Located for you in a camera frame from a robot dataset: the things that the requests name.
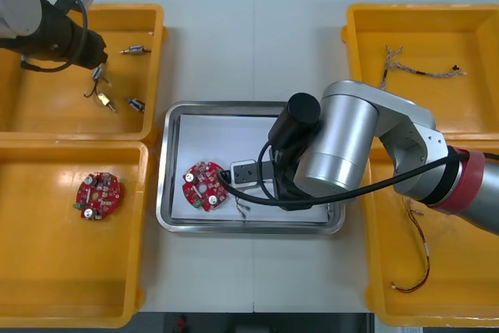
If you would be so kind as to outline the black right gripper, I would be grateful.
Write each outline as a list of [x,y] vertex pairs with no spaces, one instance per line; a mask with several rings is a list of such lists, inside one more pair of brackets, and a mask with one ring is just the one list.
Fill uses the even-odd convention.
[[278,200],[303,200],[310,195],[300,190],[293,182],[299,157],[304,147],[288,148],[284,151],[271,149],[274,167],[274,197]]

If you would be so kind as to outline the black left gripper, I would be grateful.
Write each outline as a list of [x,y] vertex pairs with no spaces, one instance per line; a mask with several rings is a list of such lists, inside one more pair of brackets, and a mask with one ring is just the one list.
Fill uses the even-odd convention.
[[87,31],[87,38],[82,50],[77,58],[76,51],[81,45],[81,37],[84,29],[80,26],[73,26],[73,35],[69,45],[69,57],[73,58],[73,64],[86,69],[95,69],[100,64],[106,63],[108,55],[105,52],[106,44],[102,36],[92,30]]

